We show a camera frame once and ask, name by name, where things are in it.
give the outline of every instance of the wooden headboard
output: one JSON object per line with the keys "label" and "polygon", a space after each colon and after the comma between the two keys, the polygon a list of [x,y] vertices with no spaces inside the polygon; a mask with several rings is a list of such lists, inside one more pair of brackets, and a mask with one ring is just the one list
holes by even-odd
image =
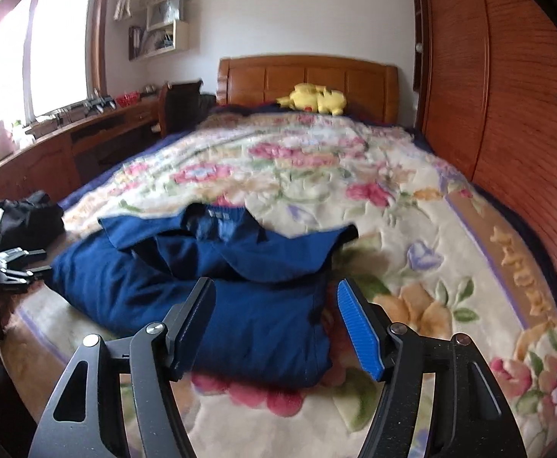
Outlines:
{"label": "wooden headboard", "polygon": [[219,62],[217,103],[255,106],[288,96],[293,86],[310,82],[342,91],[348,112],[367,119],[397,122],[397,67],[324,55],[260,55]]}

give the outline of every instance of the wardrobe door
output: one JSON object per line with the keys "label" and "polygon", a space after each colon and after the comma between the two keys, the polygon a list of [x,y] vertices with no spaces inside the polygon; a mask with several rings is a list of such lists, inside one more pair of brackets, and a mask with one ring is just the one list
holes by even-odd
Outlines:
{"label": "wardrobe door", "polygon": [[557,269],[557,28],[534,0],[486,0],[488,115],[473,177],[539,234]]}
{"label": "wardrobe door", "polygon": [[423,132],[438,156],[473,176],[484,131],[488,22],[484,0],[427,0],[430,75]]}

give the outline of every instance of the black bag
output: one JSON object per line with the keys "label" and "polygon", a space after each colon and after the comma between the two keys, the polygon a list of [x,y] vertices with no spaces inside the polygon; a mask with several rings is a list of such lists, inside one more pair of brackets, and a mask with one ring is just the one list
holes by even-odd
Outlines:
{"label": "black bag", "polygon": [[19,202],[1,200],[5,212],[1,221],[0,252],[12,248],[47,248],[64,232],[64,211],[43,191]]}

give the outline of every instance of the yellow plush toy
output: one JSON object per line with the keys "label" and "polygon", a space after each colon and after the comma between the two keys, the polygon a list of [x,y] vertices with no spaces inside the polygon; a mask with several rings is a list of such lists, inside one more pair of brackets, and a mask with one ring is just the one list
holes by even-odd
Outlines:
{"label": "yellow plush toy", "polygon": [[325,86],[298,84],[289,96],[278,98],[277,103],[293,110],[342,115],[346,98],[339,91],[328,90]]}

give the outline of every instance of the blue cloth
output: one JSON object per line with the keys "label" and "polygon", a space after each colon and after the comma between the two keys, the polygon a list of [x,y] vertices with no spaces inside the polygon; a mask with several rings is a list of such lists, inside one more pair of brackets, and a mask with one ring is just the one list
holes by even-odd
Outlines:
{"label": "blue cloth", "polygon": [[210,277],[216,307],[194,369],[302,388],[331,367],[320,314],[331,253],[357,237],[355,226],[289,239],[244,208],[200,203],[173,217],[100,224],[55,259],[49,284],[97,323],[132,335]]}

